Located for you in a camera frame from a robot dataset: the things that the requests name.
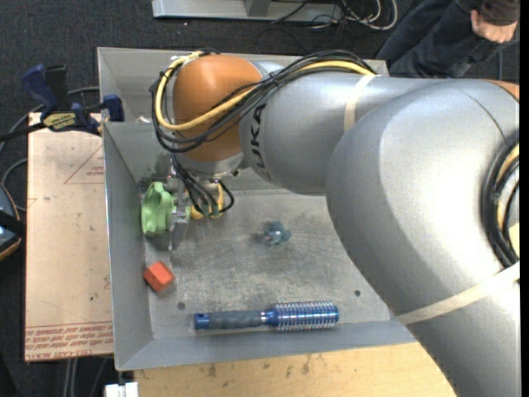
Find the person's hand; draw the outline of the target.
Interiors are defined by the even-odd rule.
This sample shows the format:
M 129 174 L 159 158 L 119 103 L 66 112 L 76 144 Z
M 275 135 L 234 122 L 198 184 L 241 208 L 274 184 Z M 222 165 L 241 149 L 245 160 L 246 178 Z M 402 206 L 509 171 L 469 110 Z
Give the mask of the person's hand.
M 518 25 L 518 21 L 507 25 L 495 25 L 488 22 L 476 10 L 470 13 L 470 22 L 472 31 L 476 36 L 497 44 L 510 41 L 514 37 Z

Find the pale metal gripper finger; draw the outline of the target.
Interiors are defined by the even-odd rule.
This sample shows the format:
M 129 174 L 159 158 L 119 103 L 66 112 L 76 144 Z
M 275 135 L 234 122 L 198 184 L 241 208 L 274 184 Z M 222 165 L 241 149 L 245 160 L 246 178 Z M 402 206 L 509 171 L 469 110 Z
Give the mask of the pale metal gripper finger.
M 170 223 L 168 250 L 175 251 L 180 242 L 185 238 L 188 230 L 189 220 L 177 218 Z

